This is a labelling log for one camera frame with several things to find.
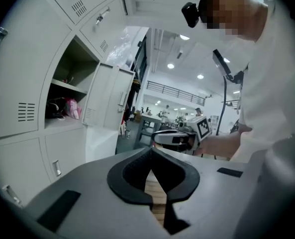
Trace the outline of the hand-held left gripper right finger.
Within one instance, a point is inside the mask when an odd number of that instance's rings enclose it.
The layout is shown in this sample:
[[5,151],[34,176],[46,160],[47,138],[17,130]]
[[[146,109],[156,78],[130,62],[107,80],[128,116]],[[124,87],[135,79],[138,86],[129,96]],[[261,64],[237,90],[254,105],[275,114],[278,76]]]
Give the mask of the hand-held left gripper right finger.
[[249,239],[240,235],[258,180],[258,153],[248,163],[151,149],[151,165],[167,192],[164,226],[151,239]]

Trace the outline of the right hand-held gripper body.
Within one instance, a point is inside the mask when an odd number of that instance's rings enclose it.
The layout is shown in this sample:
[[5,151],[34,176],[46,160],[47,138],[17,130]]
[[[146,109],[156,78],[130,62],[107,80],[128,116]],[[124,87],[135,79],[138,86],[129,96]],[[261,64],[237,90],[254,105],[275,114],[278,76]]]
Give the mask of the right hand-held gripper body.
[[206,116],[197,116],[184,122],[180,122],[178,130],[193,135],[195,144],[200,143],[211,134]]

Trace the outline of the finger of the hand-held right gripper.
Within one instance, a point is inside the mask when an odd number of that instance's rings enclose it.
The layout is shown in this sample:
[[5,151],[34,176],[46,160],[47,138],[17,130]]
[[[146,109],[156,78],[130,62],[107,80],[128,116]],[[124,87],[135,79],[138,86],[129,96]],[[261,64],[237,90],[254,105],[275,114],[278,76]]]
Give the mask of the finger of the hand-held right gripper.
[[152,133],[152,140],[159,145],[187,144],[189,135],[179,130],[160,130]]

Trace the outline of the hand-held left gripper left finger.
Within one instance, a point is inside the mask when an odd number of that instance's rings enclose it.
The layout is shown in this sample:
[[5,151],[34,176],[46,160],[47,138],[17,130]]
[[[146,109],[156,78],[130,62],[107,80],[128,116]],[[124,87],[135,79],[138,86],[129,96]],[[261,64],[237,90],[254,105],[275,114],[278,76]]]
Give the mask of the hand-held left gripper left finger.
[[136,155],[132,150],[85,163],[37,194],[25,211],[38,219],[65,191],[80,193],[56,234],[67,239],[165,239],[168,232],[149,206],[132,205],[116,196],[107,183],[115,164]]

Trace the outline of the grey metal locker door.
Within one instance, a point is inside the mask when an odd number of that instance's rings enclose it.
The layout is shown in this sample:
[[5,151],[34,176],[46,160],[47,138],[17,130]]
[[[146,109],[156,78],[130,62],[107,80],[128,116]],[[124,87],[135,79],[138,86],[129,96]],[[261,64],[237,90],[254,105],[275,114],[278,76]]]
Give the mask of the grey metal locker door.
[[99,63],[87,94],[82,123],[118,131],[133,79],[132,71]]
[[69,32],[47,0],[17,0],[0,24],[0,137],[37,130],[42,86]]

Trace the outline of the grey metal locker cabinet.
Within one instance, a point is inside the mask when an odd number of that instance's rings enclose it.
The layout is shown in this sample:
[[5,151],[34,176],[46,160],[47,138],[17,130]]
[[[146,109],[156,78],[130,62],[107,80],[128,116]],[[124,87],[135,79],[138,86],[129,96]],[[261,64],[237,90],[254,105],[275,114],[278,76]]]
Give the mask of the grey metal locker cabinet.
[[[86,163],[87,125],[82,123],[95,69],[106,63],[126,25],[121,0],[47,0],[69,27],[47,71],[39,100],[38,128],[0,137],[0,191],[24,207],[39,192]],[[46,119],[46,102],[75,99],[79,120]]]

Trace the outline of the person's right forearm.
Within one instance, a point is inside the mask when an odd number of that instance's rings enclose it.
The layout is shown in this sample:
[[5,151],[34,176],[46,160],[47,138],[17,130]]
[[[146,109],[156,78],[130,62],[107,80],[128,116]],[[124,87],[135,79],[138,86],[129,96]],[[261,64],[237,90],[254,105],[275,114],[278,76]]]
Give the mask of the person's right forearm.
[[238,131],[228,135],[210,135],[205,138],[199,148],[196,150],[196,155],[213,155],[225,158],[231,158],[240,146],[241,134],[250,132],[252,128],[240,124]]

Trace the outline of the person's right hand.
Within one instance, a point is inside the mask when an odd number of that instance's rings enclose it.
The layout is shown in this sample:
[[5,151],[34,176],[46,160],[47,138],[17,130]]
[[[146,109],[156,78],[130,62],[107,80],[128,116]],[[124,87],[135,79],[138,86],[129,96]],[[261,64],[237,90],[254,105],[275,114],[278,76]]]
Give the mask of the person's right hand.
[[198,139],[197,134],[189,134],[180,139],[182,145],[182,151],[185,154],[197,155],[197,152],[201,149],[201,141]]

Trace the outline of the dark desk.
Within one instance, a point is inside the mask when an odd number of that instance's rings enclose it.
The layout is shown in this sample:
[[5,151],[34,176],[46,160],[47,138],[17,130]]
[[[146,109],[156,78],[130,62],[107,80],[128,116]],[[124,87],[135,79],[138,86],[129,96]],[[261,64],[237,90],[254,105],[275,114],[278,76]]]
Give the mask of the dark desk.
[[142,115],[138,127],[134,148],[149,147],[153,144],[152,134],[159,130],[161,119],[159,117]]

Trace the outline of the metal railing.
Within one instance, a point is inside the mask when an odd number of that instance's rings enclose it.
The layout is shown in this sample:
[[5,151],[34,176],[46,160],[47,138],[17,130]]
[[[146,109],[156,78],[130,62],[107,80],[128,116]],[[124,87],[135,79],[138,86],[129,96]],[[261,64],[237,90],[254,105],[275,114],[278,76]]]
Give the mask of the metal railing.
[[148,81],[146,89],[162,93],[171,97],[175,97],[178,99],[182,99],[184,101],[188,101],[190,103],[194,103],[200,106],[205,105],[205,98],[156,82]]

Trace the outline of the large white box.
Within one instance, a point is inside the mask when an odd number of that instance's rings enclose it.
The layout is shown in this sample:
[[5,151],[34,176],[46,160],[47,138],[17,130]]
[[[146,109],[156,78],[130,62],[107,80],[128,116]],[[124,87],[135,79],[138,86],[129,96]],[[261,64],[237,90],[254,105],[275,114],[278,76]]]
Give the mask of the large white box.
[[86,162],[115,155],[118,132],[103,127],[88,126],[86,133]]

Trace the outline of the black chest-mounted device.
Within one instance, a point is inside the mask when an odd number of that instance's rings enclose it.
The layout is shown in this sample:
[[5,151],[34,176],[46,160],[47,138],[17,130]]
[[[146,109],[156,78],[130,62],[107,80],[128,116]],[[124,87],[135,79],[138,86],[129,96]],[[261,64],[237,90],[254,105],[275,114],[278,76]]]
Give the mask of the black chest-mounted device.
[[228,67],[227,63],[224,61],[224,58],[221,56],[220,52],[217,49],[213,50],[212,58],[217,68],[220,70],[222,76],[224,76],[228,81],[234,84],[243,84],[244,72],[239,71],[235,75],[232,75],[230,68]]

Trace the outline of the person's light t-shirt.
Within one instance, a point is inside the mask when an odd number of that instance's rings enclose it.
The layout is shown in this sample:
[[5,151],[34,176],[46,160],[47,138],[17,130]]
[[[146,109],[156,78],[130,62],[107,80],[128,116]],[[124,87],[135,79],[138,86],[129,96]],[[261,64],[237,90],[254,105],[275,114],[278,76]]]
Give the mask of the person's light t-shirt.
[[232,161],[295,134],[295,20],[280,0],[268,1],[268,18],[244,72],[239,121],[251,130],[240,137]]

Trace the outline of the plastic-wrapped bottle pack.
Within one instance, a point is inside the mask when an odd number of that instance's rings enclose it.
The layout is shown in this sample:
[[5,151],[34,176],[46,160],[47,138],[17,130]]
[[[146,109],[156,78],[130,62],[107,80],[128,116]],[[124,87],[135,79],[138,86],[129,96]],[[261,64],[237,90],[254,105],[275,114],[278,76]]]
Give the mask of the plastic-wrapped bottle pack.
[[117,36],[115,44],[107,56],[106,63],[129,69],[132,61],[132,46],[140,27],[127,26]]

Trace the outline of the black corded item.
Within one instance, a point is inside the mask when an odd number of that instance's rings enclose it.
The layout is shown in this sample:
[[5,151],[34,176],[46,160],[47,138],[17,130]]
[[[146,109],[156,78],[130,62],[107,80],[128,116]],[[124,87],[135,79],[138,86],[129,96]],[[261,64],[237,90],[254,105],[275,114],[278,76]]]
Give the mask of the black corded item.
[[45,118],[46,119],[65,119],[66,100],[64,98],[49,99],[46,102]]

